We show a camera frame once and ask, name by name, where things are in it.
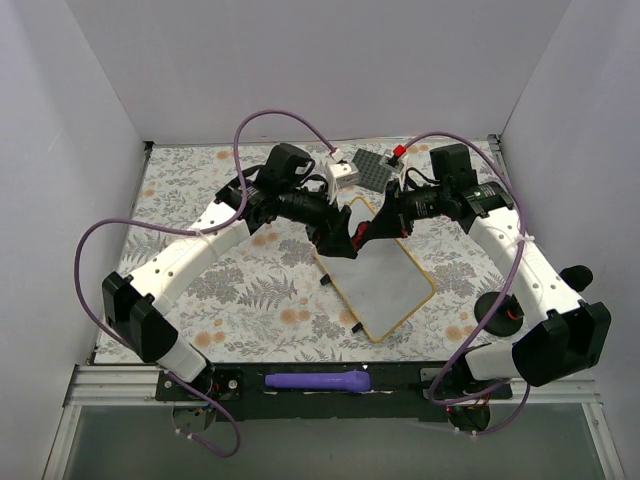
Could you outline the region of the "red black felt eraser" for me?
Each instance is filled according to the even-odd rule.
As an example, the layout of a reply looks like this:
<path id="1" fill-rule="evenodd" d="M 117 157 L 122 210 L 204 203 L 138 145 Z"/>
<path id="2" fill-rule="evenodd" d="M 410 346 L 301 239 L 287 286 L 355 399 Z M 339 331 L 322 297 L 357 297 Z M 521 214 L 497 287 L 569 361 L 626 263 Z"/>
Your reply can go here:
<path id="1" fill-rule="evenodd" d="M 362 248 L 362 245 L 365 243 L 366 231 L 368 230 L 369 225 L 369 221 L 363 221 L 357 225 L 356 230 L 351 237 L 352 245 L 355 251 L 359 251 Z"/>

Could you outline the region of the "yellow framed small whiteboard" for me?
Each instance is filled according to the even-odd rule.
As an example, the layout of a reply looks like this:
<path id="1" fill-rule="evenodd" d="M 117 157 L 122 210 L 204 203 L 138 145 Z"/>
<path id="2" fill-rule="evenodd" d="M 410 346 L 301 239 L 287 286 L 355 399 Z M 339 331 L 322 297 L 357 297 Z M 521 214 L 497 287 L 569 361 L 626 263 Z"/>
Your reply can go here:
<path id="1" fill-rule="evenodd" d="M 397 239 L 371 241 L 355 259 L 314 256 L 374 343 L 385 340 L 436 293 L 435 282 Z"/>

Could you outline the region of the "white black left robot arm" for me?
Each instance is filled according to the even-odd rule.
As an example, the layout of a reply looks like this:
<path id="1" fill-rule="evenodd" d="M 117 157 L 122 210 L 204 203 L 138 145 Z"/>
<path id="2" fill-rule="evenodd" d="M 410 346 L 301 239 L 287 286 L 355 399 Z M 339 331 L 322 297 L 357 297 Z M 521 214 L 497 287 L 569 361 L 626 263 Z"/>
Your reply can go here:
<path id="1" fill-rule="evenodd" d="M 356 166 L 338 157 L 316 174 L 314 160 L 291 144 L 274 146 L 261 165 L 246 168 L 227 183 L 179 238 L 148 263 L 102 284 L 106 322 L 143 362 L 178 378 L 193 400 L 213 386 L 208 360 L 166 319 L 176 300 L 213 263 L 277 218 L 302 224 L 318 253 L 353 259 L 349 207 L 337 192 L 357 182 Z"/>

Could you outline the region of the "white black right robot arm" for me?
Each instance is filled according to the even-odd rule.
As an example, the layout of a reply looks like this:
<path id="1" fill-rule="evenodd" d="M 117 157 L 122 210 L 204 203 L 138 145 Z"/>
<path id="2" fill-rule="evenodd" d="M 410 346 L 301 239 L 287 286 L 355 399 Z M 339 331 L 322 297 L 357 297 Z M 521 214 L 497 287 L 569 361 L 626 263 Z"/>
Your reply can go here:
<path id="1" fill-rule="evenodd" d="M 594 367 L 611 324 L 601 303 L 581 296 L 587 268 L 556 271 L 527 236 L 513 196 L 497 182 L 480 183 L 464 144 L 430 153 L 435 182 L 404 190 L 389 182 L 382 208 L 360 223 L 352 238 L 356 249 L 378 239 L 406 238 L 416 221 L 446 216 L 482 248 L 505 278 L 507 292 L 484 295 L 482 320 L 520 316 L 527 333 L 512 344 L 465 348 L 453 359 L 444 380 L 464 397 L 475 397 L 491 381 L 520 378 L 540 387 Z"/>

